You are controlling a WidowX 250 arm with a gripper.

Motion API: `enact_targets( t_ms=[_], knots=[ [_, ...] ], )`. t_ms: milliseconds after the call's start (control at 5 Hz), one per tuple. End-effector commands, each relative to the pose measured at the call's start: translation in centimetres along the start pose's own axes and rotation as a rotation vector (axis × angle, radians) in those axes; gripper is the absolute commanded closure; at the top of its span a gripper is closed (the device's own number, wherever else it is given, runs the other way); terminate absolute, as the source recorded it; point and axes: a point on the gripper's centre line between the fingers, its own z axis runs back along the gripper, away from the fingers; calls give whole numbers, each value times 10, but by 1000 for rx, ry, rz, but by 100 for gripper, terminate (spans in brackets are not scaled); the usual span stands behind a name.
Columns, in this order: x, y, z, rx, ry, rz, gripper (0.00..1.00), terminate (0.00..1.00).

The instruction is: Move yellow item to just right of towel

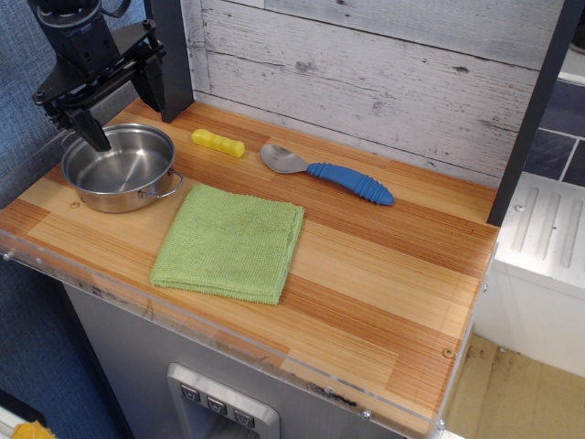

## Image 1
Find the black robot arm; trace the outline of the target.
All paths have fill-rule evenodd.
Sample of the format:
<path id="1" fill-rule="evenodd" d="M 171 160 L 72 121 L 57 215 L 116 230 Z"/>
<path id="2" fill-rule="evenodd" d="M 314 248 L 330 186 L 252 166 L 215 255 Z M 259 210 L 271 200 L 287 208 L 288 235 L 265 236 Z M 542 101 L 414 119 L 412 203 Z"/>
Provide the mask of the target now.
<path id="1" fill-rule="evenodd" d="M 94 150 L 111 149 L 90 109 L 131 83 L 140 98 L 160 112 L 165 107 L 164 45 L 155 23 L 145 19 L 111 30 L 106 18 L 120 17 L 100 1 L 30 1 L 29 7 L 56 53 L 53 70 L 33 95 L 58 128 L 71 129 Z"/>

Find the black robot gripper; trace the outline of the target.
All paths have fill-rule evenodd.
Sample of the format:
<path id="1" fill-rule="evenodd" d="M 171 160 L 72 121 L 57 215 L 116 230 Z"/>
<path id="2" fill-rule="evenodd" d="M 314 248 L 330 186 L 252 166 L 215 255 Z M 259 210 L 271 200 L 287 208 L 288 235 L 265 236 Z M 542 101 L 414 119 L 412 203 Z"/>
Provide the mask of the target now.
<path id="1" fill-rule="evenodd" d="M 101 124 L 89 108 L 131 82 L 156 112 L 165 107 L 161 71 L 164 45 L 155 22 L 145 19 L 110 29 L 103 8 L 33 8 L 31 10 L 56 63 L 33 95 L 51 120 L 69 120 L 71 128 L 97 152 L 111 150 Z"/>

